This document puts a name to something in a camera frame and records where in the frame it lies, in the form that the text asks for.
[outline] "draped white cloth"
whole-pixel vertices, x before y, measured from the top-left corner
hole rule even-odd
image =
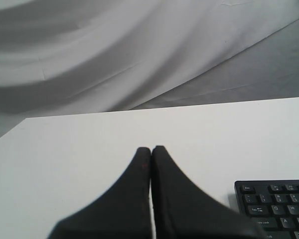
[[[299,96],[299,0],[0,0],[0,136],[26,117]]]

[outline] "white desk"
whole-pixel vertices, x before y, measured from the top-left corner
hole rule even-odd
[[[26,119],[0,139],[0,239],[45,238],[157,144],[236,208],[236,180],[299,179],[299,98]]]

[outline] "white table surface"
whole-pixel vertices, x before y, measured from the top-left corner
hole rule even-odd
[[[26,119],[0,139],[0,239],[45,238],[158,144],[236,210],[236,180],[299,179],[299,98]]]

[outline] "white fabric backdrop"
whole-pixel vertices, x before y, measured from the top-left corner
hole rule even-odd
[[[299,96],[299,0],[0,0],[0,136],[250,96]]]

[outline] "black keyboard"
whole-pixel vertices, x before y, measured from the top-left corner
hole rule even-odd
[[[268,239],[299,239],[299,180],[237,181],[235,191],[240,212]]]

